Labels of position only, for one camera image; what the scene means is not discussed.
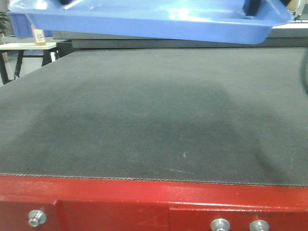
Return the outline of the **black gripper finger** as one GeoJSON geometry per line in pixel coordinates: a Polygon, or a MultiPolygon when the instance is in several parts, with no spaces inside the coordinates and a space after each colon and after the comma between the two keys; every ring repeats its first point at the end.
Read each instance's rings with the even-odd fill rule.
{"type": "Polygon", "coordinates": [[[68,4],[70,4],[72,2],[72,0],[60,0],[60,3],[62,4],[62,5],[68,5],[68,4]]]}
{"type": "Polygon", "coordinates": [[[243,12],[246,16],[255,16],[260,8],[261,0],[245,0],[243,12]]]}

